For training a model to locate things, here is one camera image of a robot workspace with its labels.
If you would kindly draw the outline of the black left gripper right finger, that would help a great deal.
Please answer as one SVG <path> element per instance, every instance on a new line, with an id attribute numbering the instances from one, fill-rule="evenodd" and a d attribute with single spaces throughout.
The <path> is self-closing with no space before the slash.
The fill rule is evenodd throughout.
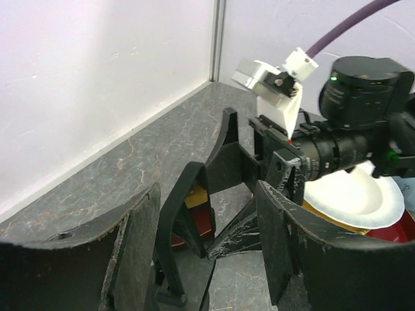
<path id="1" fill-rule="evenodd" d="M 264 181 L 255 191 L 270 300 L 302 274 L 312 310 L 413 310 L 414 242 L 349 232 Z"/>

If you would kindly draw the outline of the black phone stand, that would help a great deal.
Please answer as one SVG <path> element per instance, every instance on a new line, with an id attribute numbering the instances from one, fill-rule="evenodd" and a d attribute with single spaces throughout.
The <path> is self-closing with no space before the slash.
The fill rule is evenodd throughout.
<path id="1" fill-rule="evenodd" d="M 216 261 L 200 259 L 190 249 L 174 252 L 174 256 L 185 293 L 173 294 L 164 279 L 161 286 L 156 286 L 159 310 L 209 310 L 209 287 Z"/>

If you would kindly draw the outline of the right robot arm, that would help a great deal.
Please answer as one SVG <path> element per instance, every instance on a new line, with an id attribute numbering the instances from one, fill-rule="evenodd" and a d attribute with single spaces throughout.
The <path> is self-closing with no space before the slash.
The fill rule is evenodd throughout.
<path id="1" fill-rule="evenodd" d="M 294 255 L 294 243 L 325 249 L 391 248 L 337 229 L 303 208 L 305 184 L 370 161 L 371 177 L 414 176 L 414 73 L 390 58 L 336 60 L 318 103 L 322 121 L 295 125 L 292 140 L 266 115 L 250 120 L 255 154 L 239 144 L 237 112 L 224 110 L 206 163 L 216 193 L 245 184 L 254 197 L 207 249 L 210 259 L 261 250 L 266 260 Z"/>

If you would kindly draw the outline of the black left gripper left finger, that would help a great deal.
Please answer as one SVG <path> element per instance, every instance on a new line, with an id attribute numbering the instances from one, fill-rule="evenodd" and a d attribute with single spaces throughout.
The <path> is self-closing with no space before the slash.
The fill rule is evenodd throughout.
<path id="1" fill-rule="evenodd" d="M 46 240 L 1 241 L 2 310 L 143 310 L 158 183 Z"/>

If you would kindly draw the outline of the black smartphone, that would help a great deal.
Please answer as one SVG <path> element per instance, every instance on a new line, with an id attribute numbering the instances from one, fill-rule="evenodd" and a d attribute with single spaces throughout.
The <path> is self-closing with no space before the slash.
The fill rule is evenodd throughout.
<path id="1" fill-rule="evenodd" d="M 205 165 L 200 162 L 188 163 L 160 211 L 155 250 L 161 264 L 169 290 L 174 295 L 183 295 L 184 287 L 171 246 L 171 235 L 175 229 L 178 236 L 194 251 L 198 258 L 206 256 L 206 249 L 196 224 L 192 219 L 185 199 L 195 185 L 209 190 Z"/>

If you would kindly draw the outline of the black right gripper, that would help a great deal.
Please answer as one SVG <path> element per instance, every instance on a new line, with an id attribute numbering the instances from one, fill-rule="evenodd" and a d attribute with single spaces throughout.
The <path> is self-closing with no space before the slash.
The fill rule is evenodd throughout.
<path id="1" fill-rule="evenodd" d="M 205 164 L 210 193 L 242 183 L 255 193 L 257 181 L 263 180 L 301 205 L 308 175 L 306 155 L 267 118 L 251 118 L 249 125 L 254 129 L 259 161 L 239 143 L 237 112 L 233 108 L 223 111 L 217 142 Z M 256 203 L 252 198 L 219 233 L 207 249 L 209 259 L 261 251 Z"/>

